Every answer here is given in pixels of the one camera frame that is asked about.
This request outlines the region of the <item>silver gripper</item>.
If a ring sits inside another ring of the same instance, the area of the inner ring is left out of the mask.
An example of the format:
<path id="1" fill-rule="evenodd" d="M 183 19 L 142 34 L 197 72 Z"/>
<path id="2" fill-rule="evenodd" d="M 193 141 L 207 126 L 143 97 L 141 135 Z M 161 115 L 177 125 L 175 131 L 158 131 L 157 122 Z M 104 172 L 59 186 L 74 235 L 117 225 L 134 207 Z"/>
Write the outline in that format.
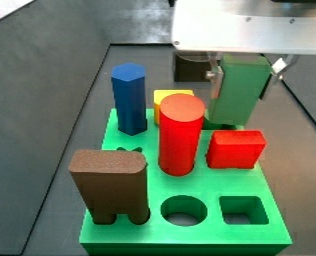
<path id="1" fill-rule="evenodd" d="M 316 1 L 177 0 L 171 42 L 182 51 L 214 51 L 206 72 L 211 99 L 219 97 L 225 76 L 221 52 L 288 54 L 271 65 L 259 95 L 265 100 L 298 55 L 316 55 Z"/>

